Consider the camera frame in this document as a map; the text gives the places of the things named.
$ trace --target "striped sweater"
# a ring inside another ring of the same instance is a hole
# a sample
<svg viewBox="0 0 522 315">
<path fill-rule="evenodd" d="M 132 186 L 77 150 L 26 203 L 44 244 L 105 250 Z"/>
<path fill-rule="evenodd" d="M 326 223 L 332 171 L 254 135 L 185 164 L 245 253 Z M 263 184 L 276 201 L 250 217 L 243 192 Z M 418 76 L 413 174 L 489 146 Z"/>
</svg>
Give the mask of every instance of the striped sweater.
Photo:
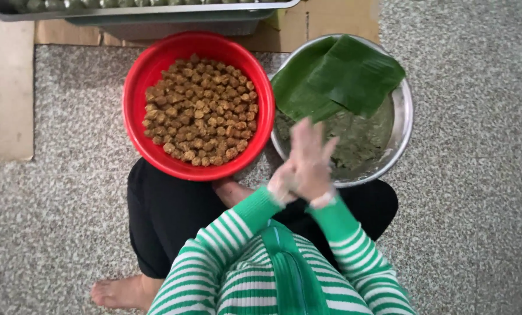
<svg viewBox="0 0 522 315">
<path fill-rule="evenodd" d="M 148 314 L 416 314 L 340 197 L 308 211 L 341 273 L 272 220 L 278 211 L 262 187 L 201 229 L 181 248 Z"/>
</svg>

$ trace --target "black pants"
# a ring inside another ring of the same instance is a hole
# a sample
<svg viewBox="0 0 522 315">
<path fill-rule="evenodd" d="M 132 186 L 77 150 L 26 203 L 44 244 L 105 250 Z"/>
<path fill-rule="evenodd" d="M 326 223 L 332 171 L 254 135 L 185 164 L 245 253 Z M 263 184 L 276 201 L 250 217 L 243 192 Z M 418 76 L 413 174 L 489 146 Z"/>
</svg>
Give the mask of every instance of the black pants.
<svg viewBox="0 0 522 315">
<path fill-rule="evenodd" d="M 377 240 L 397 212 L 397 196 L 382 181 L 339 190 L 363 230 Z M 218 218 L 227 207 L 210 182 L 189 182 L 169 176 L 140 159 L 128 179 L 131 245 L 143 274 L 163 279 L 171 262 L 189 238 Z M 274 216 L 294 233 L 310 240 L 337 268 L 323 232 L 304 213 L 306 202 L 298 200 Z"/>
</svg>

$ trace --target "stainless steel bowl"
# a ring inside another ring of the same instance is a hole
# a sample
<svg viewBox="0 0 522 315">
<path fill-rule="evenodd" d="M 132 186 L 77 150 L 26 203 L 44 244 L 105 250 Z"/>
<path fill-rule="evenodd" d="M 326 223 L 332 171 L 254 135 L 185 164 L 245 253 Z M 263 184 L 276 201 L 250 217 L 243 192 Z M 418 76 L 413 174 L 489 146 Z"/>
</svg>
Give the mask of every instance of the stainless steel bowl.
<svg viewBox="0 0 522 315">
<path fill-rule="evenodd" d="M 317 43 L 318 41 L 328 37 L 339 38 L 342 35 L 343 34 L 329 34 L 306 42 L 304 45 L 290 54 L 288 59 L 282 63 L 282 66 L 279 68 L 279 70 L 284 68 L 286 64 L 297 54 L 314 43 Z M 372 47 L 380 53 L 389 55 L 380 45 L 377 45 L 367 39 L 363 39 L 362 37 L 355 35 L 350 36 L 360 41 L 361 43 Z M 393 102 L 394 121 L 391 137 L 389 139 L 388 145 L 386 146 L 384 154 L 380 158 L 365 161 L 356 170 L 342 170 L 339 172 L 339 175 L 334 175 L 334 185 L 336 188 L 356 186 L 379 178 L 397 162 L 397 160 L 401 157 L 401 154 L 403 154 L 403 151 L 405 151 L 405 148 L 409 143 L 409 138 L 411 137 L 411 129 L 413 128 L 413 101 L 411 97 L 411 88 L 409 87 L 409 82 L 406 78 L 401 81 L 401 84 L 399 84 L 397 89 L 390 93 L 390 99 Z M 288 154 L 290 153 L 290 144 L 284 143 L 274 128 L 273 132 L 271 133 L 271 140 L 273 141 L 274 147 L 277 149 L 277 152 L 279 152 L 279 155 L 283 158 L 283 160 L 288 159 Z"/>
</svg>

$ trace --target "granite floor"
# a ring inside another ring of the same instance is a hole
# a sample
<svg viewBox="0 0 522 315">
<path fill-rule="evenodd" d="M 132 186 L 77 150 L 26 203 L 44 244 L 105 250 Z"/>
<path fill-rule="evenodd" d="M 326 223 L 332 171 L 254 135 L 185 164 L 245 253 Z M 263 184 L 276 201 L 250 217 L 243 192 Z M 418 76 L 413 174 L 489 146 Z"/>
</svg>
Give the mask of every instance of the granite floor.
<svg viewBox="0 0 522 315">
<path fill-rule="evenodd" d="M 522 0 L 382 4 L 416 117 L 383 177 L 399 212 L 379 247 L 421 314 L 522 314 Z M 119 98 L 141 51 L 37 47 L 36 154 L 0 162 L 0 314 L 109 313 L 91 284 L 138 272 Z M 285 57 L 257 56 L 268 72 Z M 243 182 L 268 178 L 273 154 Z"/>
</svg>

